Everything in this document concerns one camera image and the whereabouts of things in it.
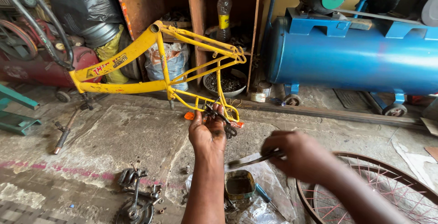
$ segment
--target wooden cabinet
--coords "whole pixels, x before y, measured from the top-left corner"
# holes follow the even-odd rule
[[[260,34],[263,1],[233,0],[230,14],[230,21],[239,22],[240,30],[244,30],[245,34],[250,35],[249,37],[252,39],[252,43],[248,45],[246,50],[248,61],[244,66],[239,66],[247,73],[248,83],[250,81],[251,62],[256,52],[256,41]],[[190,9],[192,29],[197,34],[204,35],[207,28],[218,24],[217,0],[119,0],[119,2],[133,40],[139,37],[151,23],[160,19],[173,7],[188,7]],[[196,65],[206,63],[212,55],[211,52],[206,52],[198,47],[195,47],[194,54]]]

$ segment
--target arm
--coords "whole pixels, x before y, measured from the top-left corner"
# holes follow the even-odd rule
[[[222,106],[213,109],[223,113]],[[194,149],[194,171],[183,224],[225,223],[223,209],[224,152],[227,145],[222,119],[207,118],[195,111],[189,126],[189,140]]]
[[[262,154],[276,148],[280,148],[287,159],[272,158],[272,164],[289,177],[326,187],[347,208],[356,223],[410,223],[314,138],[300,132],[274,131],[262,146]]]

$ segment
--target blue screwdriver handle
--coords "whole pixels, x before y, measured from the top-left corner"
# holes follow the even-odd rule
[[[272,200],[270,197],[268,197],[268,194],[266,194],[266,192],[258,183],[255,183],[255,189],[261,195],[261,198],[263,198],[263,201],[265,201],[265,203],[269,203]]]

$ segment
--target dirty hand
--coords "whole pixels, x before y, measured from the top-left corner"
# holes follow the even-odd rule
[[[223,114],[222,105],[213,104],[213,109]],[[216,116],[207,118],[205,125],[202,124],[202,113],[194,111],[194,118],[189,126],[189,140],[193,145],[195,156],[209,156],[212,154],[221,155],[225,152],[227,136],[223,129],[223,120]]]
[[[261,154],[276,148],[282,150],[285,160],[271,158],[271,163],[288,177],[307,183],[324,184],[342,164],[313,138],[302,132],[273,131],[266,138]]]

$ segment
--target bicycle frame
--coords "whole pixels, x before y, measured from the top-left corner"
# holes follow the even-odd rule
[[[168,35],[171,35],[175,37],[176,39],[193,44],[198,47],[203,47],[208,50],[214,51],[213,58],[216,58],[216,55],[222,54],[222,57],[219,57],[217,59],[211,60],[205,64],[202,64],[200,66],[197,66],[195,68],[192,68],[183,74],[177,76],[176,78],[170,80],[169,78],[169,72],[167,69],[167,60],[166,60],[166,53],[164,52],[164,44],[163,44],[163,38],[162,33],[166,33]],[[185,36],[193,37],[200,39],[202,41],[211,43],[213,45],[222,47],[217,48],[205,43],[197,42],[193,39],[187,38]],[[83,82],[88,79],[95,78],[97,76],[106,75],[114,70],[120,69],[121,67],[125,66],[126,64],[130,63],[139,55],[144,53],[148,48],[150,48],[154,43],[158,44],[158,51],[160,54],[160,60],[161,60],[161,67],[163,70],[164,80],[157,80],[157,81],[151,81],[151,82],[139,82],[137,84],[102,84],[102,83],[88,83]],[[221,61],[226,58],[232,58],[234,61],[221,65]],[[203,111],[203,109],[200,109],[198,107],[199,100],[204,100],[205,102],[214,102],[214,100],[205,98],[196,94],[192,94],[190,92],[181,91],[178,89],[175,89],[172,87],[174,84],[184,83],[188,82],[194,79],[197,79],[201,76],[207,75],[212,72],[216,72],[217,76],[217,87],[218,87],[218,95],[219,95],[219,101],[224,107],[224,116],[228,120],[232,120],[235,122],[239,121],[239,112],[236,108],[234,108],[231,105],[228,105],[225,101],[225,97],[223,95],[221,83],[220,83],[220,70],[235,64],[239,63],[245,63],[246,58],[244,56],[244,52],[242,48],[239,49],[237,47],[234,47],[233,45],[229,45],[226,43],[218,42],[213,39],[210,39],[208,37],[200,36],[198,34],[192,33],[190,31],[177,29],[172,26],[166,26],[163,25],[161,21],[156,21],[152,25],[150,25],[145,32],[143,32],[134,42],[132,42],[128,47],[126,47],[123,51],[116,54],[111,59],[107,59],[105,61],[102,61],[99,64],[95,64],[93,66],[81,69],[81,70],[71,70],[69,71],[69,75],[72,78],[74,85],[78,89],[79,93],[85,93],[85,92],[100,92],[100,93],[119,93],[119,94],[136,94],[136,93],[145,93],[145,92],[155,92],[155,91],[162,91],[166,90],[167,92],[167,99],[170,102],[171,108],[173,109],[173,100],[177,99],[181,103],[183,103],[186,107],[193,109],[193,110],[199,110]],[[216,63],[217,66],[211,70],[205,71],[201,74],[197,74],[191,77],[188,77],[189,73],[192,73],[198,69],[201,69],[203,67],[209,66],[211,64]],[[195,98],[195,104],[194,106],[191,106],[187,104],[178,94],[185,94],[189,95],[191,97]],[[232,109],[232,111],[236,114],[236,118],[234,118],[232,115],[229,115],[227,113],[226,108]]]

